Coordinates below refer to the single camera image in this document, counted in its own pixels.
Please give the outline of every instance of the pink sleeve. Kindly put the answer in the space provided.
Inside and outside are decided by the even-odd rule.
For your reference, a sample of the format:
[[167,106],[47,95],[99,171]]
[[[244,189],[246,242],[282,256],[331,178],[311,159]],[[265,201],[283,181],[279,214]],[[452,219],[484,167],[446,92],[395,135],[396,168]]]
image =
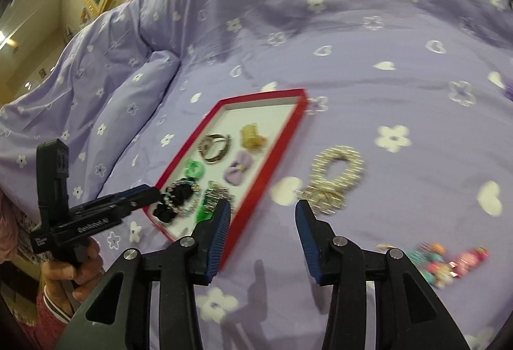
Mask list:
[[0,264],[16,253],[18,226],[12,205],[0,189]]
[[43,294],[38,296],[38,323],[33,327],[19,323],[30,342],[37,350],[52,350],[66,328],[57,320],[43,302]]

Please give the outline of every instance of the hair clip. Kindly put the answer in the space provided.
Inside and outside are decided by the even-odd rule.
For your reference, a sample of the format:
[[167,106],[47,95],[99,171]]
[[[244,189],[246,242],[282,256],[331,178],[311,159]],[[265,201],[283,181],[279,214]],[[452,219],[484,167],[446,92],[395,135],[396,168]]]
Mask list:
[[231,203],[233,201],[233,195],[230,194],[228,188],[225,188],[217,182],[209,181],[203,203],[199,206],[198,214],[196,215],[196,222],[199,223],[210,219],[219,200],[227,200]]
[[205,166],[198,160],[188,159],[185,166],[185,176],[188,178],[194,178],[197,181],[205,174]]
[[244,173],[253,164],[253,158],[248,152],[240,150],[237,152],[233,163],[224,172],[225,181],[229,184],[238,186],[244,179]]
[[260,149],[267,143],[267,139],[258,134],[256,124],[247,124],[241,128],[240,139],[242,147],[248,150]]
[[[214,145],[214,143],[218,143],[220,141],[225,142],[225,145],[221,149],[221,151],[217,154],[217,156],[214,156],[213,158],[207,158],[207,155],[212,146]],[[230,145],[231,136],[229,134],[227,134],[226,137],[220,134],[209,134],[201,139],[201,142],[199,143],[198,147],[198,152],[207,163],[212,164],[222,160],[222,158],[226,156],[228,150],[230,149]]]

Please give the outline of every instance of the wall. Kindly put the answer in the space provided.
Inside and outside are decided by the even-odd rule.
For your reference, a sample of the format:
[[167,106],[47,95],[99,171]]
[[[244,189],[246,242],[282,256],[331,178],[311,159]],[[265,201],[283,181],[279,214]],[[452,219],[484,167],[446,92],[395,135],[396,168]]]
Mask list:
[[15,98],[27,92],[24,87],[26,82],[32,83],[32,89],[43,82],[38,72],[44,68],[49,74],[50,69],[57,63],[65,46],[66,44],[59,28],[27,56],[16,69],[13,76],[7,81],[7,87],[15,94]]
[[13,99],[13,95],[11,90],[7,88],[7,85],[0,82],[0,106],[3,104],[7,104],[11,102]]

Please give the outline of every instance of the lavender bedding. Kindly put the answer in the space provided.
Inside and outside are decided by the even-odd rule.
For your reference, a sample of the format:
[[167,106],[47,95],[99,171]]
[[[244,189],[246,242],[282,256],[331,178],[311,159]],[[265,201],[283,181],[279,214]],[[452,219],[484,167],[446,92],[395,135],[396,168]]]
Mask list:
[[[0,186],[37,220],[35,148],[56,137],[70,148],[71,205],[154,184],[219,99],[306,88],[308,114],[267,194],[225,270],[197,288],[205,348],[320,348],[330,290],[308,275],[293,192],[317,153],[348,145],[365,177],[326,217],[335,232],[367,249],[489,249],[437,290],[482,349],[513,306],[512,20],[507,0],[130,0],[2,108]],[[97,240],[106,268],[128,247],[167,244],[140,211]]]

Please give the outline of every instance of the ring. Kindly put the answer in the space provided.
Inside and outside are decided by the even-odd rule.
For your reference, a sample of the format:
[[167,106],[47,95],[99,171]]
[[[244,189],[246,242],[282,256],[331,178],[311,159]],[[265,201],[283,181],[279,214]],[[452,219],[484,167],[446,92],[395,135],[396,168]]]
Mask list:
[[[225,142],[225,145],[221,149],[221,151],[217,154],[217,156],[214,156],[213,158],[207,158],[207,154],[209,153],[214,143],[218,143],[220,141]],[[212,164],[222,160],[222,158],[226,156],[228,150],[230,149],[230,145],[231,136],[229,134],[227,134],[226,136],[222,136],[220,134],[209,134],[201,139],[201,142],[199,143],[198,147],[198,152],[207,163]]]
[[188,178],[194,178],[196,181],[201,179],[205,174],[205,166],[203,163],[197,160],[188,159],[185,168],[185,176]]

